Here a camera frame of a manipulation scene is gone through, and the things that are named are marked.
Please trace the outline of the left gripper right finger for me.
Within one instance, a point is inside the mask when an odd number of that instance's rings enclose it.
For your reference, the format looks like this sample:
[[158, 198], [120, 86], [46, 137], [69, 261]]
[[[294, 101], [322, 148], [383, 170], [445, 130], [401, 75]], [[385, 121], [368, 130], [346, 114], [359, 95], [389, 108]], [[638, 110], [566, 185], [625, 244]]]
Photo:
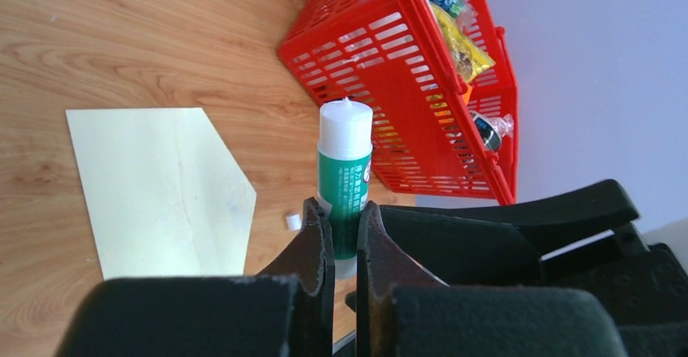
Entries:
[[377, 204], [359, 222], [359, 356], [624, 356], [611, 316], [582, 290], [451, 286], [389, 237]]

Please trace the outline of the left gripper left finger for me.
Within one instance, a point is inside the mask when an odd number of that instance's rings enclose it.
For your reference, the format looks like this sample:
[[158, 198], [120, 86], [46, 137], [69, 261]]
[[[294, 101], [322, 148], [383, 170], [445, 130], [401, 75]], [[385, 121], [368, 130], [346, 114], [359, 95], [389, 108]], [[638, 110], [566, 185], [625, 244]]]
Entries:
[[118, 278], [80, 304], [59, 356], [330, 356], [334, 260], [317, 201], [258, 274]]

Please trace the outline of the cream paper envelope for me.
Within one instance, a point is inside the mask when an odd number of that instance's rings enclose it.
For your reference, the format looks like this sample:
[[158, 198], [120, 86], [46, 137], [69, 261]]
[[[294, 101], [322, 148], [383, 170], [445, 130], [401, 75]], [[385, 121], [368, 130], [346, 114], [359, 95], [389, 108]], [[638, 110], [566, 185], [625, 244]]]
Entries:
[[201, 108], [66, 117], [104, 279], [243, 273], [256, 191]]

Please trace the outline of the green white glue stick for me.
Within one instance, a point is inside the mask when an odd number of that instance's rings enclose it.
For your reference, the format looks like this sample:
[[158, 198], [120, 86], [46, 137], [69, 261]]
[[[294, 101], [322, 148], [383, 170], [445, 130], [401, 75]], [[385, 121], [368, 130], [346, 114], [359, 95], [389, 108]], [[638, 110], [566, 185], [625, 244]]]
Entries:
[[357, 273], [361, 213], [372, 167], [372, 108], [345, 97], [320, 108], [316, 198], [332, 231], [335, 278]]

